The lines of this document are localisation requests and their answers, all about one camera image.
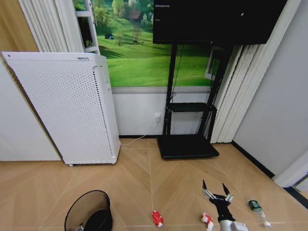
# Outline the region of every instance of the wall outlet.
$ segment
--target wall outlet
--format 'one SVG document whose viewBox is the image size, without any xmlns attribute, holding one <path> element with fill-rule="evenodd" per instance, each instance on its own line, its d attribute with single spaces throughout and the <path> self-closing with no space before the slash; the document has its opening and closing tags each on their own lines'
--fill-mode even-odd
<svg viewBox="0 0 308 231">
<path fill-rule="evenodd" d="M 155 113 L 155 121 L 156 121 L 156 123 L 158 123 L 160 121 L 160 116 L 161 116 L 160 112 L 156 112 Z"/>
</svg>

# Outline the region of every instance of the red toy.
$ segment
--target red toy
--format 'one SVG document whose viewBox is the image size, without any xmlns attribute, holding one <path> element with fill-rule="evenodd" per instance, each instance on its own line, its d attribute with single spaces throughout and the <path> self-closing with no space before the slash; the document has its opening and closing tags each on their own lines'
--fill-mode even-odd
<svg viewBox="0 0 308 231">
<path fill-rule="evenodd" d="M 203 213 L 202 217 L 201 217 L 201 221 L 204 224 L 207 224 L 207 231 L 211 231 L 213 226 L 214 226 L 214 222 L 213 219 L 207 214 L 207 213 Z"/>
<path fill-rule="evenodd" d="M 154 224 L 157 227 L 162 227 L 163 226 L 164 220 L 163 220 L 162 216 L 159 214 L 159 212 L 154 210 L 152 212 L 152 218 L 153 218 Z"/>
</svg>

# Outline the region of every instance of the white curtain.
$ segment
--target white curtain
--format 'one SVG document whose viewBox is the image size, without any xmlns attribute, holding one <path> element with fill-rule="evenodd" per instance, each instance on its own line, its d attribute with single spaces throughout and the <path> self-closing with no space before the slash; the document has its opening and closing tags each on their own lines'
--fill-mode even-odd
<svg viewBox="0 0 308 231">
<path fill-rule="evenodd" d="M 226 70 L 219 90 L 211 143 L 232 141 L 300 1 L 287 1 L 267 44 L 246 45 L 233 52 L 240 55 L 232 65 L 236 67 Z"/>
<path fill-rule="evenodd" d="M 72 0 L 19 0 L 40 52 L 84 52 Z"/>
</svg>

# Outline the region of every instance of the television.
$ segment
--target television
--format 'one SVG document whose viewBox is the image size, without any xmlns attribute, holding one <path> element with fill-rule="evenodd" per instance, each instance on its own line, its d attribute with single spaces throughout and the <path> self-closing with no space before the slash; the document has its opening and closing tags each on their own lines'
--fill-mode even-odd
<svg viewBox="0 0 308 231">
<path fill-rule="evenodd" d="M 264 44 L 287 0 L 154 0 L 153 43 Z"/>
</svg>

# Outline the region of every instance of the black metal stand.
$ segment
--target black metal stand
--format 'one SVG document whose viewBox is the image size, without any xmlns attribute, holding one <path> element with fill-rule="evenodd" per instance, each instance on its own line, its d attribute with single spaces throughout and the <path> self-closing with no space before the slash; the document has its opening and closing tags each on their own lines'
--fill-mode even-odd
<svg viewBox="0 0 308 231">
<path fill-rule="evenodd" d="M 207 103 L 170 103 L 177 47 L 177 44 L 172 44 L 163 135 L 157 139 L 161 156 L 163 158 L 200 158 L 218 156 L 219 153 L 210 144 L 217 111 L 213 103 L 225 74 L 233 46 L 226 46 L 222 52 L 220 64 Z M 198 134 L 171 135 L 172 112 L 203 112 Z M 211 117 L 209 130 L 207 138 L 205 138 L 204 132 L 206 121 L 209 116 Z"/>
</svg>

